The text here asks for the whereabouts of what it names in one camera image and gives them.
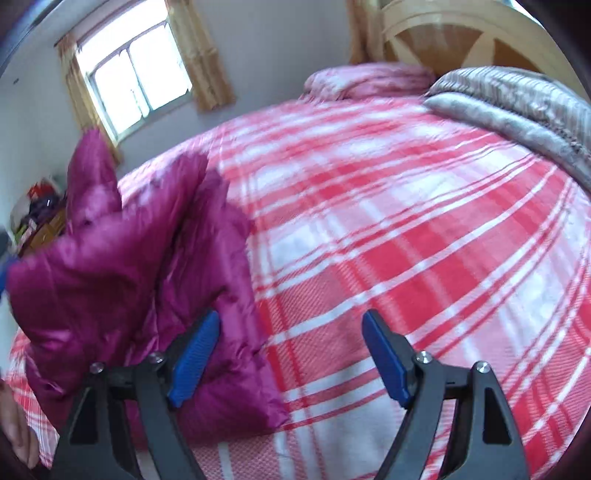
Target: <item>white wall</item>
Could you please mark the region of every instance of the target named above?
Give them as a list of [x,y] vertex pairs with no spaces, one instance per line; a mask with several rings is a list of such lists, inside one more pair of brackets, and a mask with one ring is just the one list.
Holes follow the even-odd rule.
[[[123,175],[223,121],[297,98],[305,79],[348,60],[345,0],[195,0],[238,101],[212,113],[189,102],[121,143]],[[64,0],[23,42],[0,79],[0,223],[26,187],[64,171],[79,139],[53,45],[102,0]],[[16,85],[12,82],[19,79]],[[14,323],[0,309],[0,366]]]

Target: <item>purple jacket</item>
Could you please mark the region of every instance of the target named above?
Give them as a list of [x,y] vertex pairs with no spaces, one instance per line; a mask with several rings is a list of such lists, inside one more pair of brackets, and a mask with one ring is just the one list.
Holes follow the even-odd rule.
[[[133,365],[163,351],[207,307],[222,334],[178,422],[190,443],[262,434],[286,419],[255,308],[245,242],[207,157],[180,151],[122,209],[112,157],[87,133],[68,170],[67,235],[13,265],[7,290],[31,340],[27,378],[59,430],[93,362]],[[130,408],[132,430],[139,413]]]

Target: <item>yellow curtain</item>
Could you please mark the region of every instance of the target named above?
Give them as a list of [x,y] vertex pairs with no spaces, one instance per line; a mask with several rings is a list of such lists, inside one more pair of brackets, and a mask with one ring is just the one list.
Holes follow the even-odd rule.
[[380,0],[346,0],[351,29],[350,63],[384,60]]
[[165,0],[168,23],[178,45],[193,96],[202,110],[234,103],[235,97],[207,27],[193,0]]
[[78,126],[82,130],[82,133],[93,128],[100,129],[113,154],[115,163],[121,163],[121,155],[119,150],[117,150],[117,145],[100,118],[86,84],[86,78],[80,69],[80,64],[76,56],[78,52],[76,40],[71,34],[67,34],[57,44],[57,50],[61,60],[61,71],[68,88],[68,93],[70,94],[70,99],[72,100],[74,116],[76,117]]

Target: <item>finger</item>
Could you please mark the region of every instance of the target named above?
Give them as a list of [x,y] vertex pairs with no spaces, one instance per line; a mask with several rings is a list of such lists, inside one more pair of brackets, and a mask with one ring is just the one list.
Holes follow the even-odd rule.
[[22,445],[21,446],[14,446],[12,445],[12,449],[14,450],[14,453],[16,454],[16,456],[18,457],[18,459],[22,462],[22,463],[28,463],[29,461],[29,450],[30,450],[30,431],[29,431],[29,427],[27,425],[27,417],[25,416],[24,411],[22,410],[22,408],[18,408],[18,429],[19,429],[19,435],[21,437],[22,440]]
[[0,391],[0,428],[13,447],[22,446],[18,404],[12,397],[12,390],[7,386]]
[[39,439],[31,427],[29,427],[29,439],[29,461],[27,462],[27,466],[29,468],[35,468],[39,463]]

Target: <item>wooden headboard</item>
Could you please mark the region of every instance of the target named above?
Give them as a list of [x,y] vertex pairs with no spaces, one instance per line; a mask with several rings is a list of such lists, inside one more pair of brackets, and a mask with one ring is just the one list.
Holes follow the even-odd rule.
[[544,73],[589,100],[549,33],[501,0],[382,1],[385,58],[431,67],[499,65]]

